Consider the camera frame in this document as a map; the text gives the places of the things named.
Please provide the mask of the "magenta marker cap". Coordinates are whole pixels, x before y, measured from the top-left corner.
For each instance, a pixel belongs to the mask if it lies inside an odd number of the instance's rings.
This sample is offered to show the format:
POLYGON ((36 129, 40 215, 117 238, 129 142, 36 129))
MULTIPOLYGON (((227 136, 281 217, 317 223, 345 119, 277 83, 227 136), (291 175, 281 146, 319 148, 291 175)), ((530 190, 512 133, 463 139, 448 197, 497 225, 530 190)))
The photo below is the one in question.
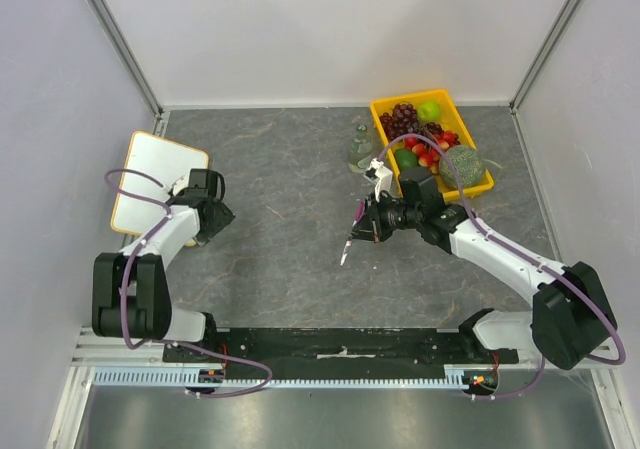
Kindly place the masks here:
POLYGON ((353 223, 352 223, 353 226, 355 226, 359 222, 359 220, 361 219, 361 217, 362 217, 362 215, 364 213, 364 209, 365 209, 364 202, 359 201, 358 209, 357 209, 356 215, 354 216, 353 223))

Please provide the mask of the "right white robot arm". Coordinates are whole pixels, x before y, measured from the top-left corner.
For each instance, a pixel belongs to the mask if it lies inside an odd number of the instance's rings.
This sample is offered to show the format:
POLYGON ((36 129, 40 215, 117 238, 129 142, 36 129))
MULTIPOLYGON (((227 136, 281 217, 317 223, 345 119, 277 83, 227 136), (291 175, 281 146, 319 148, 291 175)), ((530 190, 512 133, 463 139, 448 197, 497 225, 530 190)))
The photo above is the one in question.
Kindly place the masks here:
POLYGON ((373 192, 362 203, 348 239, 382 243, 398 230, 415 230, 428 244, 471 262, 507 285, 529 306, 520 312, 485 309, 458 337, 467 361, 493 350, 536 351, 559 369, 584 359, 604 362, 595 351, 607 340, 623 348, 617 322, 597 272, 540 256, 491 230, 466 206, 448 204, 431 173, 413 167, 400 178, 401 196, 390 194, 392 173, 373 160, 364 176, 373 192))

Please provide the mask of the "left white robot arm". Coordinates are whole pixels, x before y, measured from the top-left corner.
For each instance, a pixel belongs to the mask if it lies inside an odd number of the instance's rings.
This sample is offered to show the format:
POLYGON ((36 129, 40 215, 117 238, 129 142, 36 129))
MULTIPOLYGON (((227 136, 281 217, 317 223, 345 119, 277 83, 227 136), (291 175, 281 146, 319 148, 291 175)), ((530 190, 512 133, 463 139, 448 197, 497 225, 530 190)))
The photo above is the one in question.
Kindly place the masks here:
POLYGON ((224 203, 225 179, 211 169, 192 169, 168 188, 162 201, 126 191, 112 176, 156 178, 133 169, 112 169, 105 182, 120 195, 153 204, 161 215, 145 233, 118 252, 99 254, 93 265, 91 324, 99 337, 120 338, 136 349, 146 341, 185 342, 185 351, 208 362, 219 351, 216 323, 207 312, 185 310, 172 303, 166 270, 185 244, 210 242, 235 215, 224 203))

